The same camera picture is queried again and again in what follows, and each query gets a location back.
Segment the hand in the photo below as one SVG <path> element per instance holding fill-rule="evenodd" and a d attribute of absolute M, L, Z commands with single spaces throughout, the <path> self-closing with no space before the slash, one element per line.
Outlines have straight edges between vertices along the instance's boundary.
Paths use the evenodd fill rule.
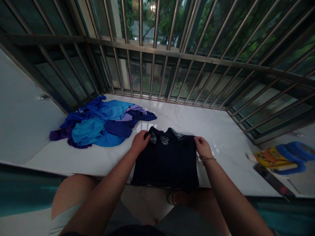
<path fill-rule="evenodd" d="M 144 139 L 144 135 L 147 133 L 146 130 L 141 130 L 132 141 L 132 145 L 130 151 L 139 155 L 147 146 L 151 135 L 149 134 L 146 139 Z"/>
<path fill-rule="evenodd" d="M 200 159 L 209 159 L 214 158 L 212 155 L 212 151 L 210 145 L 203 137 L 194 137 L 197 152 L 199 153 Z"/>

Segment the sandal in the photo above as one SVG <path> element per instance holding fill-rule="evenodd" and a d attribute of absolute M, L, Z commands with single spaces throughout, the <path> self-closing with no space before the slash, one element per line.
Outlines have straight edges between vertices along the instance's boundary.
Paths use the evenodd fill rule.
<path fill-rule="evenodd" d="M 177 203 L 175 202 L 175 194 L 177 194 L 177 193 L 179 193 L 179 192 L 181 192 L 181 191 L 176 190 L 176 191 L 171 192 L 171 193 L 168 195 L 168 197 L 167 197 L 167 202 L 168 202 L 170 205 L 175 206 L 175 205 L 177 204 Z"/>

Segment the shorts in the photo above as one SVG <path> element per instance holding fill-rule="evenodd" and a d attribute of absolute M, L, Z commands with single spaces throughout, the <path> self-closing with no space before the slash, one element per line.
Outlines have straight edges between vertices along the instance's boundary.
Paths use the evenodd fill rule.
<path fill-rule="evenodd" d="M 81 205 L 77 204 L 55 217 L 51 221 L 49 236 L 57 236 Z M 119 200 L 104 235 L 125 225 L 141 225 L 141 222 Z M 183 205 L 176 205 L 155 227 L 167 236 L 221 235 L 203 216 Z"/>

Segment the navy shirt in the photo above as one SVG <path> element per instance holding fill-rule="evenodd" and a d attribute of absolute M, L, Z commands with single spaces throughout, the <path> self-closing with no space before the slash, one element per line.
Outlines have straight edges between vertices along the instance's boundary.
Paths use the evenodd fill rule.
<path fill-rule="evenodd" d="M 164 133 L 151 127 L 150 141 L 136 160 L 131 185 L 180 188 L 191 192 L 199 186 L 194 136 Z"/>

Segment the bracelet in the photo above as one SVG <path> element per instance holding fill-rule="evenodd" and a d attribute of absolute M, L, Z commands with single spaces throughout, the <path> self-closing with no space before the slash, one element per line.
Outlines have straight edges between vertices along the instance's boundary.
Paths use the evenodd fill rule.
<path fill-rule="evenodd" d="M 203 158 L 201 161 L 204 162 L 206 160 L 211 160 L 211 159 L 216 161 L 216 159 L 214 157 Z"/>

